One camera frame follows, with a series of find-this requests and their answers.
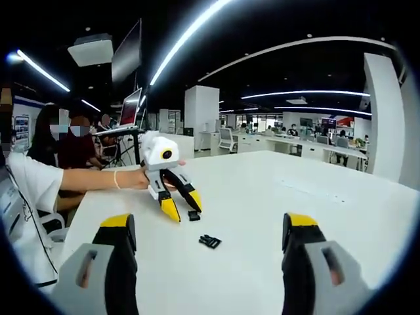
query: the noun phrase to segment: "white wall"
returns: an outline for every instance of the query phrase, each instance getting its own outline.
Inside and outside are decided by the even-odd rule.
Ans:
[[[390,58],[368,53],[364,57],[372,110],[367,171],[398,182],[406,133],[400,85]]]
[[[401,86],[406,139],[400,184],[420,190],[420,100],[415,79],[408,74]]]
[[[159,131],[167,133],[169,130],[169,110],[159,110]]]
[[[372,121],[355,117],[354,118],[354,138],[365,139],[365,135],[371,138]]]
[[[195,149],[202,131],[214,133],[219,119],[219,89],[196,85],[185,91],[184,127],[194,128]]]

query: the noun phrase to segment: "table surface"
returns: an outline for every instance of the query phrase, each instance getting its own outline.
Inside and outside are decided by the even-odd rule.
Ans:
[[[318,143],[318,142],[311,142],[311,141],[305,141],[305,140],[300,140],[300,139],[281,138],[278,136],[267,137],[267,140],[274,141],[274,142],[283,142],[283,143],[301,145],[301,146],[317,146],[317,147],[323,148],[324,150],[341,153],[348,156],[355,156],[360,159],[368,158],[365,154],[357,150],[353,150],[350,148],[341,148],[339,146],[330,146],[328,144],[323,144],[323,143]]]
[[[66,259],[93,240],[103,220],[133,213],[141,314],[281,314],[285,212],[317,220],[377,288],[399,263],[417,220],[418,191],[321,161],[260,151],[191,159],[184,170],[201,194],[200,221],[188,220],[177,192],[181,223],[148,191],[88,192],[64,244]],[[203,234],[221,245],[199,244]]]

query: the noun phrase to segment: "black plastic clip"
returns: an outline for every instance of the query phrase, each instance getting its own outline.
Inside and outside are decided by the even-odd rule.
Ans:
[[[189,211],[188,216],[190,217],[190,221],[198,221],[201,219],[197,211]]]
[[[220,241],[217,238],[212,238],[211,236],[208,236],[206,234],[204,236],[200,236],[198,242],[206,245],[207,247],[215,249],[217,246],[221,244],[222,241]]]

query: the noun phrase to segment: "office chair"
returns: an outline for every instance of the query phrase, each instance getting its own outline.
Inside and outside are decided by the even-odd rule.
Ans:
[[[220,128],[219,148],[227,149],[230,153],[238,151],[238,141],[234,140],[231,129]]]
[[[317,143],[328,144],[328,137],[327,136],[317,136],[316,137]]]

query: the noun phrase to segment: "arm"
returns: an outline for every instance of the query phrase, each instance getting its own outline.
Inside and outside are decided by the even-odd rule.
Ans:
[[[84,194],[81,194],[76,197],[69,197],[69,198],[61,198],[58,196],[57,199],[57,211],[59,212],[67,212],[69,210],[75,209],[79,207],[81,200],[85,197]]]
[[[118,171],[115,179],[120,188],[146,189],[148,186],[148,179],[142,169]],[[65,169],[60,186],[61,190],[73,192],[113,188],[117,188],[114,182],[114,172],[102,172],[91,169]]]

